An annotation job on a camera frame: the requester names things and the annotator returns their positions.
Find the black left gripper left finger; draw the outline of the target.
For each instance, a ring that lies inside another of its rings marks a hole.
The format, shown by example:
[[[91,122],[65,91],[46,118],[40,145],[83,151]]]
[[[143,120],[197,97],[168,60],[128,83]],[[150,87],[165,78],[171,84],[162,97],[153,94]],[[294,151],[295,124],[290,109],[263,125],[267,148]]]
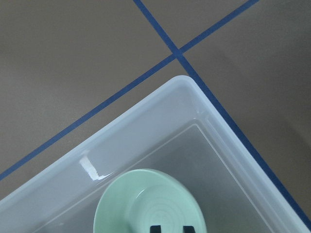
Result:
[[[149,233],[161,233],[161,226],[160,225],[151,226]]]

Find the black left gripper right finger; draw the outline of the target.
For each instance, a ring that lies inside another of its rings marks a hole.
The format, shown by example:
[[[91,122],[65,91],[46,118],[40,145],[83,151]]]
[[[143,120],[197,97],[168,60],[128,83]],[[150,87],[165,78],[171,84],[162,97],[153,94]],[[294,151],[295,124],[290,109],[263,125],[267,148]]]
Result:
[[[193,226],[183,226],[183,233],[196,233]]]

